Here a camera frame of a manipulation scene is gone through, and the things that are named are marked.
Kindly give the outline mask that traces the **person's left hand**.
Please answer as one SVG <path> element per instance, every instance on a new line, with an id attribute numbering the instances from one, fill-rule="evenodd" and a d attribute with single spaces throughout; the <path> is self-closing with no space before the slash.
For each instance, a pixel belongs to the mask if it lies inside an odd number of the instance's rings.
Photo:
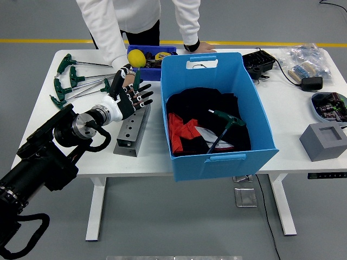
<path id="1" fill-rule="evenodd" d="M 200 42 L 200 45 L 198 46 L 195 53 L 201 54 L 201 53 L 215 53 L 215 46 L 212 44 L 209 44 L 207 42 Z"/>

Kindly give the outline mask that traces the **person's right hand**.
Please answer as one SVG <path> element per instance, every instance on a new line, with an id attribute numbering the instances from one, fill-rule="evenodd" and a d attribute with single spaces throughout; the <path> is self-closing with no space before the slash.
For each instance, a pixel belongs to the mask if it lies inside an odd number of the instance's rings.
<path id="1" fill-rule="evenodd" d="M 124 82 L 123 82 L 123 87 L 126 87 L 130 84 L 133 84 L 133 82 L 135 80 L 135 75 L 136 75 L 136 73 L 133 71 L 127 73 L 127 75 L 125 76 Z"/>

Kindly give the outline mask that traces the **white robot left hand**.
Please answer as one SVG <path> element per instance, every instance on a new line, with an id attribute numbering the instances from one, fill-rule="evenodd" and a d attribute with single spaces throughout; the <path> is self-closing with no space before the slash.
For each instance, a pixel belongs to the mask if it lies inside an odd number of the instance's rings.
<path id="1" fill-rule="evenodd" d="M 147 84 L 138 90 L 133 90 L 132 84 L 123 86 L 125 77 L 131 69 L 131 65 L 127 64 L 121 67 L 112 81 L 109 94 L 106 95 L 101 102 L 101 110 L 104 111 L 106 119 L 104 124 L 110 122 L 119 122 L 127 119 L 135 113 L 135 111 L 149 105 L 153 100 L 149 99 L 153 95 L 153 91 L 146 92 L 151 84 Z"/>

